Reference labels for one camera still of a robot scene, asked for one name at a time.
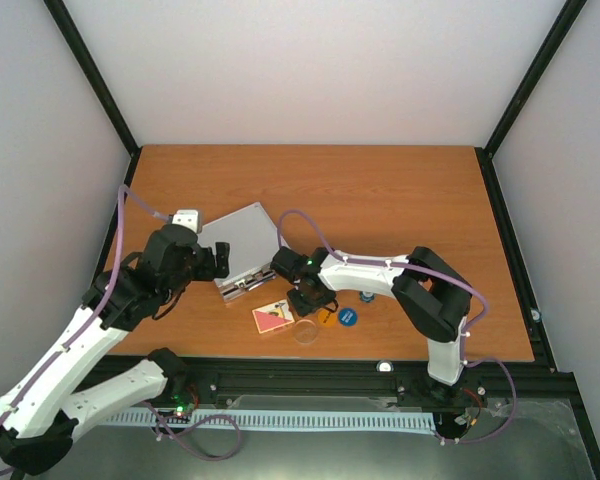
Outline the aluminium poker case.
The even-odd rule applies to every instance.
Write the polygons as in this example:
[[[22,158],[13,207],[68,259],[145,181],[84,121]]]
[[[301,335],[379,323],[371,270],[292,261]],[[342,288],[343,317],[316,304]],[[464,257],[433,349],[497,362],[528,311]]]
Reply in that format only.
[[[271,268],[279,250],[278,231],[260,202],[254,202],[203,226],[202,245],[227,242],[229,274],[216,279],[216,286],[228,303],[276,277]]]

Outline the pink yellow card deck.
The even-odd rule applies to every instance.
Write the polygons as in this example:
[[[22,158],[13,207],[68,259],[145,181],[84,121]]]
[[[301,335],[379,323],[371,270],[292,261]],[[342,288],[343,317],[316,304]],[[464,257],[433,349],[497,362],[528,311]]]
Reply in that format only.
[[[259,334],[264,335],[295,323],[287,300],[279,300],[252,311],[252,316]]]

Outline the blue green chip stack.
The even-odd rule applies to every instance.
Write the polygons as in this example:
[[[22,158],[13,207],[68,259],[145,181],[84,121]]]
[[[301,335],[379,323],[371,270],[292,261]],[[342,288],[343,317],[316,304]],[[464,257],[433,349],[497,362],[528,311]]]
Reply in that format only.
[[[369,292],[360,292],[359,298],[364,303],[371,303],[375,299],[375,295]]]

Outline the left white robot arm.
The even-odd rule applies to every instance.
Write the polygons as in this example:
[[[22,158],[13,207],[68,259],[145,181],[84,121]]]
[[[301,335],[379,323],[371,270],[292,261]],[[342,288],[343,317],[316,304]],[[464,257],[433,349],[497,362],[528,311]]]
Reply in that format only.
[[[118,253],[82,298],[69,325],[29,373],[0,397],[0,458],[6,472],[39,475],[105,418],[144,400],[188,404],[185,362],[168,348],[86,390],[93,367],[143,320],[159,320],[192,282],[229,274],[230,246],[199,244],[196,232],[166,224],[141,252]]]

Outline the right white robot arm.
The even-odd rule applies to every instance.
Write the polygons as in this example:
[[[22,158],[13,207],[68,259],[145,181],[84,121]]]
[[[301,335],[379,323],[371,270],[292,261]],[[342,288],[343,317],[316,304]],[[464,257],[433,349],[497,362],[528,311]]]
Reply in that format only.
[[[333,309],[340,291],[396,300],[427,339],[429,377],[448,387],[460,380],[461,330],[472,294],[466,281],[432,250],[417,247],[409,255],[382,258],[330,252],[325,247],[307,256],[282,246],[271,268],[292,285],[287,298],[301,317]]]

